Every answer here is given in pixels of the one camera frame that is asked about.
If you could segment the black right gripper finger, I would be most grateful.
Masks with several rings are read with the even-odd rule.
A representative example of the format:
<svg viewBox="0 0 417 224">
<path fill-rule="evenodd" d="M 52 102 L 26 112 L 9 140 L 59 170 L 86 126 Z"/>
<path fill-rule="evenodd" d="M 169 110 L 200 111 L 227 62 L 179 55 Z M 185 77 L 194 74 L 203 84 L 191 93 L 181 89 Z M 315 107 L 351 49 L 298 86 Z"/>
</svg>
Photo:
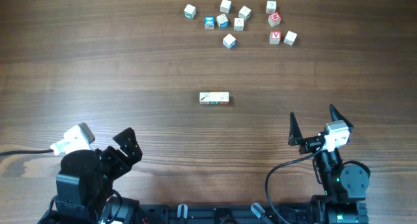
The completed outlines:
<svg viewBox="0 0 417 224">
<path fill-rule="evenodd" d="M 288 145 L 296 146 L 302 144 L 304 138 L 298 126 L 296 116 L 293 112 L 290 113 L 290 128 L 289 128 L 289 140 Z"/>
<path fill-rule="evenodd" d="M 331 119 L 335 122 L 335 121 L 339 121 L 342 120 L 348 127 L 349 131 L 351 132 L 354 129 L 353 124 L 348 121 L 337 109 L 333 104 L 329 105 L 329 110 L 330 110 L 330 117 Z"/>
</svg>

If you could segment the red-sided number eight block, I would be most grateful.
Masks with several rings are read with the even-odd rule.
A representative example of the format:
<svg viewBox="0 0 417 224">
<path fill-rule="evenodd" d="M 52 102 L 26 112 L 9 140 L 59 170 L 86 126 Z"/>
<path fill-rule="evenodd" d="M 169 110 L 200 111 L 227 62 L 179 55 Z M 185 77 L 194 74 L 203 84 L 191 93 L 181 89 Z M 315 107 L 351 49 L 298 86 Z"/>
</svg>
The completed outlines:
<svg viewBox="0 0 417 224">
<path fill-rule="evenodd" d="M 219 104 L 229 105 L 229 93 L 228 92 L 219 92 Z"/>
</svg>

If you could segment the green V wooden block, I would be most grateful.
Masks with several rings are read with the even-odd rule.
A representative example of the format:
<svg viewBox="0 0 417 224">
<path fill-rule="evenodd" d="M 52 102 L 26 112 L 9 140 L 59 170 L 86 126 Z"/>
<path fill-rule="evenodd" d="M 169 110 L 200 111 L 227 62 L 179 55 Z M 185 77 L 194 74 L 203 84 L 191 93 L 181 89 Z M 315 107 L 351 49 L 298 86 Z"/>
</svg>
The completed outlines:
<svg viewBox="0 0 417 224">
<path fill-rule="evenodd" d="M 210 92 L 209 104 L 210 105 L 219 105 L 220 104 L 220 93 L 219 92 Z"/>
</svg>

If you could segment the hammer picture wooden block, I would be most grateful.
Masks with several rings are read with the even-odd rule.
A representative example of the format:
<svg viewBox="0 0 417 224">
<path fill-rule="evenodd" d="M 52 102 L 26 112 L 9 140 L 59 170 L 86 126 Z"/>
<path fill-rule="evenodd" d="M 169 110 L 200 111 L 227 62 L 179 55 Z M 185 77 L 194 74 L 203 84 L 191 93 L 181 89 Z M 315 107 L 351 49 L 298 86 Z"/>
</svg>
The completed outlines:
<svg viewBox="0 0 417 224">
<path fill-rule="evenodd" d="M 199 93 L 199 103 L 201 105 L 210 104 L 210 93 L 209 92 L 200 92 Z"/>
</svg>

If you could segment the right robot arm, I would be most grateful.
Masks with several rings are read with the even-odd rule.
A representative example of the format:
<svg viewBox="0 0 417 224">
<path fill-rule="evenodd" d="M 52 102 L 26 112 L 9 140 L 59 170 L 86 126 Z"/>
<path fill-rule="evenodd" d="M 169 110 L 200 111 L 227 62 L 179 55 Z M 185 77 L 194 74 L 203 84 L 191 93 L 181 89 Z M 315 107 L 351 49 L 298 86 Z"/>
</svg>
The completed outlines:
<svg viewBox="0 0 417 224">
<path fill-rule="evenodd" d="M 343 161 L 339 148 L 349 142 L 354 128 L 335 107 L 329 106 L 332 121 L 313 137 L 303 137 L 294 113 L 290 114 L 289 145 L 313 156 L 313 170 L 324 195 L 308 203 L 287 204 L 281 210 L 289 223 L 368 223 L 366 189 L 371 171 L 359 161 Z"/>
</svg>

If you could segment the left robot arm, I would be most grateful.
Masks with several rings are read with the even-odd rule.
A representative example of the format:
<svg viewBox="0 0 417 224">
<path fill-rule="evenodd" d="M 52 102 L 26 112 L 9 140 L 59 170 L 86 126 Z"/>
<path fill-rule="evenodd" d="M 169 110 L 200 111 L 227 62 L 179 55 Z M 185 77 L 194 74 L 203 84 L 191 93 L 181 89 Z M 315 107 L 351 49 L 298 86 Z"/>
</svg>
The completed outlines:
<svg viewBox="0 0 417 224">
<path fill-rule="evenodd" d="M 64 156 L 54 196 L 39 223 L 145 223 L 139 201 L 121 197 L 113 182 L 130 172 L 143 153 L 127 128 L 113 140 L 119 149 L 77 150 Z"/>
</svg>

